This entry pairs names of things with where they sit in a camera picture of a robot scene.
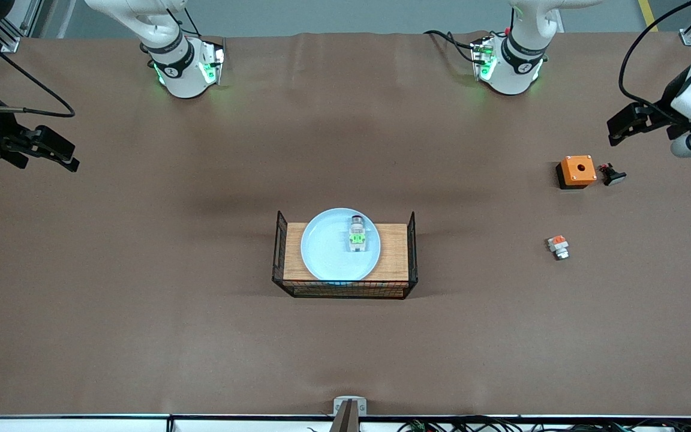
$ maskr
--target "brown tabletop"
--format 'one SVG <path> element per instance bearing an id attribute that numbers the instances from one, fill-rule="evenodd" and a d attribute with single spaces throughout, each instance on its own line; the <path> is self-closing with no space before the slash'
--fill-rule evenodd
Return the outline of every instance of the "brown tabletop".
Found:
<path id="1" fill-rule="evenodd" d="M 527 95 L 422 35 L 230 40 L 224 88 L 167 95 L 134 40 L 25 40 L 76 109 L 22 116 L 71 174 L 0 161 L 0 413 L 691 415 L 691 159 L 664 131 L 611 148 L 633 35 L 558 35 Z M 628 86 L 688 65 L 651 35 Z M 0 64 L 0 98 L 59 109 Z M 629 177 L 556 188 L 590 154 Z M 276 212 L 415 211 L 405 301 L 296 300 L 271 283 Z M 556 262 L 545 239 L 564 235 Z"/>

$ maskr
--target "black wire mesh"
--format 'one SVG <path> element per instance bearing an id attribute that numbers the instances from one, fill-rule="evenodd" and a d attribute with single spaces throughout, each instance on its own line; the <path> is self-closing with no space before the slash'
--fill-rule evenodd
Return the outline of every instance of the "black wire mesh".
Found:
<path id="1" fill-rule="evenodd" d="M 417 285 L 417 248 L 414 212 L 407 224 L 407 281 L 318 281 L 284 279 L 287 221 L 277 213 L 277 238 L 274 245 L 274 271 L 271 281 L 296 298 L 381 298 L 401 300 Z"/>

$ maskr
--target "orange and black device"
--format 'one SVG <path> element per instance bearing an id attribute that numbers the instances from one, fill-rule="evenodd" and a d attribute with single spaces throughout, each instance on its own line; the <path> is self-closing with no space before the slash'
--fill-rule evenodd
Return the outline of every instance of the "orange and black device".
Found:
<path id="1" fill-rule="evenodd" d="M 596 167 L 589 155 L 567 156 L 556 165 L 559 188 L 583 189 L 596 181 Z"/>

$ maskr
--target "blue plate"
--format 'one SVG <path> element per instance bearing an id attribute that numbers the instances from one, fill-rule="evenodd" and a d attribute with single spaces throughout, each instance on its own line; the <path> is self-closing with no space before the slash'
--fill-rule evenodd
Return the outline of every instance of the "blue plate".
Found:
<path id="1" fill-rule="evenodd" d="M 351 252 L 348 230 L 351 216 L 364 220 L 367 248 Z M 331 208 L 319 213 L 305 227 L 300 241 L 302 262 L 319 281 L 361 281 L 380 257 L 380 235 L 375 224 L 363 213 L 350 208 Z"/>

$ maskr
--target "yellow tape line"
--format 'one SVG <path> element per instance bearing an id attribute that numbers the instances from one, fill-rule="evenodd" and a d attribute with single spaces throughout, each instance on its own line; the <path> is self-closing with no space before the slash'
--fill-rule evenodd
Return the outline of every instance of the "yellow tape line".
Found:
<path id="1" fill-rule="evenodd" d="M 655 21 L 655 15 L 652 14 L 649 0 L 639 0 L 639 8 L 641 8 L 641 14 L 644 16 L 644 22 L 649 27 Z M 657 26 L 652 27 L 652 32 L 657 32 Z"/>

